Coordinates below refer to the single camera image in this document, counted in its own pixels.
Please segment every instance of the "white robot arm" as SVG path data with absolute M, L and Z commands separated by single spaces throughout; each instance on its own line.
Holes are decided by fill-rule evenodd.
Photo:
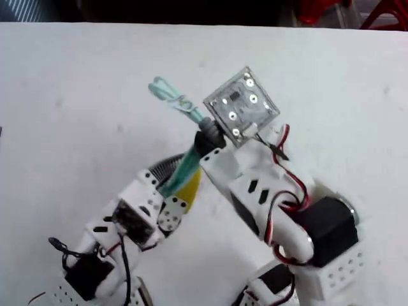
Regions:
M 235 305 L 282 305 L 295 291 L 301 306 L 362 305 L 358 215 L 345 195 L 289 160 L 284 152 L 289 126 L 271 125 L 279 111 L 253 72 L 244 68 L 204 101 L 216 123 L 158 84 L 171 88 L 156 78 L 149 89 L 199 123 L 194 146 L 184 157 L 140 171 L 86 224 L 74 251 L 51 238 L 63 253 L 64 271 L 31 305 L 45 305 L 45 300 L 60 306 L 152 305 L 135 271 L 138 257 L 177 229 L 190 203 L 175 193 L 188 180 L 175 176 L 186 171 L 190 179 L 198 164 L 277 258 L 249 278 Z M 225 146 L 223 135 L 234 147 Z

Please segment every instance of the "mounting hole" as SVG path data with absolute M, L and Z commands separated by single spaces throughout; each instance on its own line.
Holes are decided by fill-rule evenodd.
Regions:
M 264 189 L 261 191 L 261 195 L 259 196 L 258 203 L 260 205 L 264 204 L 266 202 L 266 199 L 268 198 L 269 195 L 269 189 Z
M 251 183 L 249 184 L 248 193 L 253 193 L 256 189 L 257 184 L 258 180 L 252 180 Z
M 248 85 L 249 87 L 253 87 L 253 86 L 254 86 L 254 80 L 251 79 L 251 78 L 249 78 L 249 79 L 247 80 L 247 85 Z
M 108 233 L 108 226 L 95 226 L 94 232 L 95 233 Z
M 249 95 L 249 101 L 251 101 L 251 103 L 257 103 L 258 102 L 258 97 L 255 94 L 250 94 Z
M 235 121 L 237 119 L 237 114 L 235 112 L 229 112 L 228 117 L 232 120 Z
M 147 215 L 150 217 L 150 212 L 149 212 L 149 210 L 148 210 L 146 207 L 144 207 L 144 206 L 139 206 L 139 208 L 140 208 L 145 214 L 147 214 Z

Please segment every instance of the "black plastic part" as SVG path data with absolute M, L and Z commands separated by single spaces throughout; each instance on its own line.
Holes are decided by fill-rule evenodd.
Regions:
M 336 198 L 325 197 L 303 212 L 288 214 L 311 237 L 314 256 L 310 263 L 324 267 L 358 242 L 354 217 Z
M 248 208 L 245 207 L 244 204 L 241 203 L 240 200 L 238 200 L 234 194 L 231 193 L 232 197 L 232 204 L 235 207 L 235 210 L 237 211 L 237 214 L 240 216 L 242 220 L 248 225 L 248 227 L 255 233 L 255 235 L 259 235 L 259 228 L 256 225 L 254 216 L 251 214 L 251 212 L 248 210 Z
M 260 279 L 265 283 L 273 294 L 281 292 L 292 283 L 292 273 L 288 266 L 281 263 L 273 267 L 267 273 L 263 274 Z
M 126 235 L 137 245 L 146 244 L 154 232 L 150 226 L 129 204 L 121 199 L 113 212 L 112 220 L 119 223 L 126 231 Z
M 89 301 L 95 298 L 96 288 L 112 270 L 112 264 L 90 254 L 79 258 L 65 279 L 85 301 Z
M 221 136 L 219 140 L 219 143 L 215 144 L 211 142 L 203 132 L 197 131 L 196 137 L 194 138 L 194 148 L 196 149 L 200 157 L 203 157 L 216 148 L 224 148 L 226 146 L 226 142 L 223 136 Z

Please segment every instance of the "circuit board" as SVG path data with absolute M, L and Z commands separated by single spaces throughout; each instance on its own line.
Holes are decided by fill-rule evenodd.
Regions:
M 204 105 L 236 147 L 280 114 L 249 67 L 209 95 Z

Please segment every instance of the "teal tubing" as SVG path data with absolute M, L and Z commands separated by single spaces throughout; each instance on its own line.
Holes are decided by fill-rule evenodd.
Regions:
M 161 101 L 166 101 L 172 108 L 186 115 L 193 122 L 199 124 L 203 120 L 204 117 L 198 108 L 161 76 L 155 77 L 153 82 L 149 84 L 149 91 Z M 164 198 L 175 194 L 189 181 L 199 167 L 200 155 L 196 152 L 193 145 L 186 152 L 173 175 L 158 191 Z

